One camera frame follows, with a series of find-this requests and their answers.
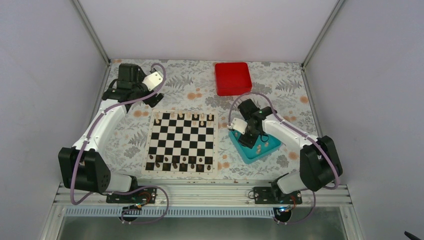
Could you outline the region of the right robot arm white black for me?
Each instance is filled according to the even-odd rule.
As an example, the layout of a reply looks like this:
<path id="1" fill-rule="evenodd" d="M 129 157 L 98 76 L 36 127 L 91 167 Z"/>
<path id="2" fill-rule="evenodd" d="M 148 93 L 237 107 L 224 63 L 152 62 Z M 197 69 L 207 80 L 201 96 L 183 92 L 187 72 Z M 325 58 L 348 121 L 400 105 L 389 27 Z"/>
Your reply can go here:
<path id="1" fill-rule="evenodd" d="M 234 118 L 229 136 L 243 162 L 251 164 L 285 145 L 299 156 L 299 170 L 285 173 L 269 187 L 255 187 L 258 204 L 287 204 L 301 190 L 316 192 L 335 182 L 343 168 L 332 138 L 317 137 L 282 119 L 271 106 L 260 109 L 251 99 L 238 105 L 242 118 Z"/>

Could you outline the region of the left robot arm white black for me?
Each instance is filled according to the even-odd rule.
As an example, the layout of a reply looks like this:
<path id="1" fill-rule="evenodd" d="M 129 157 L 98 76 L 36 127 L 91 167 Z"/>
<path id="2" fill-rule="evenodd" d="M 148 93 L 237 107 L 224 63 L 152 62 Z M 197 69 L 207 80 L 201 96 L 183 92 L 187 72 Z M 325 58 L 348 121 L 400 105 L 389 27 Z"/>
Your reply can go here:
<path id="1" fill-rule="evenodd" d="M 66 188 L 93 193 L 119 192 L 131 203 L 139 197 L 135 178 L 112 172 L 104 160 L 109 139 L 118 123 L 134 103 L 143 102 L 155 107 L 164 97 L 159 90 L 166 79 L 165 70 L 158 71 L 154 63 L 150 72 L 133 63 L 122 63 L 118 76 L 105 89 L 99 110 L 86 131 L 73 146 L 63 147 L 58 153 L 62 181 Z"/>

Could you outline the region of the teal tray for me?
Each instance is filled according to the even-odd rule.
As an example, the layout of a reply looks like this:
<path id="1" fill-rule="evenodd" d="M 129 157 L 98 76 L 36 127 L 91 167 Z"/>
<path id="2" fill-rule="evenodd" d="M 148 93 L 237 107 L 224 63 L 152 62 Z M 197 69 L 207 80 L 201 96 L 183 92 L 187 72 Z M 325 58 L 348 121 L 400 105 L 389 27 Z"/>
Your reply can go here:
<path id="1" fill-rule="evenodd" d="M 259 135 L 253 147 L 249 148 L 240 143 L 239 139 L 242 136 L 240 132 L 230 130 L 228 136 L 245 164 L 252 164 L 265 158 L 278 150 L 282 144 L 280 140 L 272 135 Z"/>

